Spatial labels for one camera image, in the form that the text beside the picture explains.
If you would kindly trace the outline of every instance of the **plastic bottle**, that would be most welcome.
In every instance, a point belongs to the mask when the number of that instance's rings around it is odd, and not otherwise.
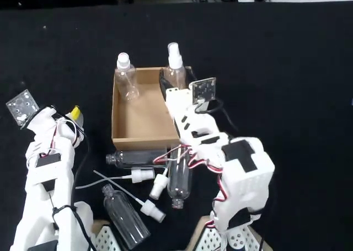
[[[117,57],[115,83],[117,83],[120,95],[124,100],[135,99],[139,96],[136,69],[130,63],[128,54],[124,52]]]
[[[187,199],[191,191],[191,177],[192,172],[188,167],[190,156],[186,153],[180,158],[180,155],[185,152],[187,148],[180,148],[172,152],[171,158],[178,158],[177,161],[169,163],[169,183],[168,194],[172,198],[172,207],[174,209],[182,209],[184,200]]]
[[[185,89],[186,86],[186,70],[183,66],[183,58],[179,52],[179,45],[176,42],[169,43],[169,66],[164,70],[164,78],[171,83],[173,87]]]
[[[105,161],[123,169],[165,168],[165,164],[153,164],[153,160],[166,153],[166,149],[119,151],[107,154]]]
[[[105,195],[104,207],[128,249],[131,250],[150,233],[122,191],[114,190],[110,184],[104,186],[102,191]]]

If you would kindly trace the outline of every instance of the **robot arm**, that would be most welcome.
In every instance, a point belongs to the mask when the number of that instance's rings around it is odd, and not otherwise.
[[[56,110],[47,107],[28,122],[27,128],[35,137],[26,152],[26,200],[11,251],[88,249],[87,240],[70,208],[63,209],[53,218],[54,208],[71,205],[74,148],[83,140],[78,131],[78,116],[76,120],[73,118],[75,112],[79,113],[74,109],[67,114],[72,120],[54,119]],[[89,205],[76,202],[74,206],[90,234],[93,213]]]
[[[167,89],[165,103],[181,143],[190,146],[189,167],[205,164],[219,174],[220,191],[213,200],[212,220],[207,225],[224,232],[242,210],[246,210],[249,219],[235,221],[232,227],[259,219],[260,210],[268,199],[268,186],[275,167],[259,139],[230,140],[225,132],[219,131],[210,114],[196,112],[207,109],[208,95],[214,99],[214,90],[212,93],[206,80],[193,82],[205,88],[201,94],[195,93],[195,85],[191,84],[189,89]]]

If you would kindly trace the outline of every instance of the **cardboard box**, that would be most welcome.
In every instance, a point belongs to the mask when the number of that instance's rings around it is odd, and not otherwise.
[[[160,70],[136,69],[140,97],[130,102],[121,99],[114,79],[111,138],[117,149],[156,149],[180,143],[159,87]]]

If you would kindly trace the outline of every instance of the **bottle cap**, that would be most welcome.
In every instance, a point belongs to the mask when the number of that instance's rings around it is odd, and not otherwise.
[[[183,58],[180,55],[179,45],[176,42],[168,44],[168,52],[169,67],[171,69],[179,69],[181,66],[183,66]]]
[[[167,186],[168,180],[169,179],[165,175],[158,174],[154,180],[153,188],[149,196],[154,200],[158,200],[163,189]]]
[[[116,67],[119,71],[127,71],[130,69],[130,58],[127,53],[122,52],[117,56]]]
[[[133,183],[139,183],[144,180],[153,179],[154,178],[154,170],[147,169],[133,169],[131,170],[131,179]]]
[[[165,218],[165,213],[159,210],[159,208],[157,208],[155,204],[150,200],[146,200],[140,210],[147,216],[154,218],[159,223],[161,223]]]

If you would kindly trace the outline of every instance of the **black fabric surface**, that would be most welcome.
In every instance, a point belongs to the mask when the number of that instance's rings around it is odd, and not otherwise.
[[[0,26],[3,250],[22,216],[24,155],[33,137],[20,131],[5,102],[27,87],[41,105],[65,113],[79,105],[92,154],[78,185],[98,179],[93,168],[121,175],[104,162],[114,150],[116,57],[124,51],[137,67],[164,66],[171,41],[198,78],[217,77],[217,96],[240,135],[259,137],[276,165],[274,218],[265,223],[266,209],[254,225],[258,232],[275,250],[352,250],[353,3],[10,11],[0,12]],[[222,114],[215,117],[221,130],[232,132]],[[85,145],[77,149],[76,167],[84,151]],[[121,184],[143,200],[152,187],[151,181]],[[100,188],[80,190],[77,198],[90,204],[94,218],[107,218]],[[195,170],[182,211],[172,210],[164,191],[156,203],[167,216],[158,224],[141,214],[152,235],[136,250],[185,248],[216,193],[216,176],[204,167]]]

